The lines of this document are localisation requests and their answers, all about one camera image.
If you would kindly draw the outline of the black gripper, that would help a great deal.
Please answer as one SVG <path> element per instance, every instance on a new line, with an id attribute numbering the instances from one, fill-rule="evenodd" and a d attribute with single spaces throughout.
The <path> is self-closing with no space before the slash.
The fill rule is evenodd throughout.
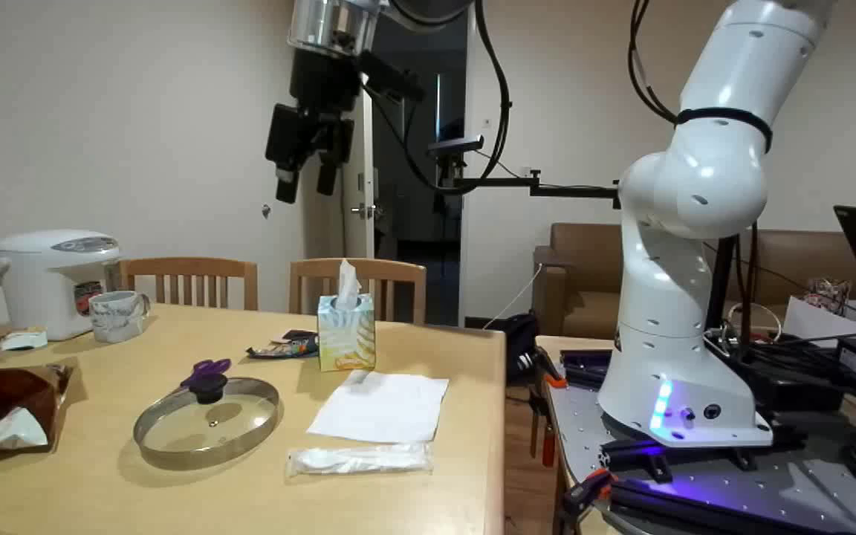
<path id="1" fill-rule="evenodd" d="M 335 172 L 347 160 L 355 124 L 344 118 L 361 90 L 369 87 L 378 96 L 421 102 L 424 90 L 414 71 L 395 69 L 372 50 L 361 56 L 328 56 L 317 50 L 295 50 L 291 97 L 295 108 L 276 105 L 271 117 L 271 133 L 264 157 L 276 163 L 276 198 L 298 198 L 298 172 L 304 167 L 304 123 L 328 123 L 317 133 L 317 190 L 325 197 L 335 188 Z"/>

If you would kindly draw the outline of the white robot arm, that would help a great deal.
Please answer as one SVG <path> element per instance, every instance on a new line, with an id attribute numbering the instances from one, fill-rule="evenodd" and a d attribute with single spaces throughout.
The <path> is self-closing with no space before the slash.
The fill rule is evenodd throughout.
<path id="1" fill-rule="evenodd" d="M 774 118 L 824 35 L 835 0 L 734 0 L 717 20 L 671 117 L 671 140 L 628 167 L 621 203 L 619 334 L 597 405 L 665 450 L 763 450 L 774 426 L 731 362 L 704 349 L 714 273 L 707 247 L 745 233 L 768 206 L 760 157 Z M 407 93 L 372 54 L 383 19 L 417 28 L 398 0 L 295 0 L 289 97 L 274 108 L 264 157 L 276 197 L 298 197 L 317 160 L 329 190 L 347 160 L 347 109 L 363 80 Z"/>

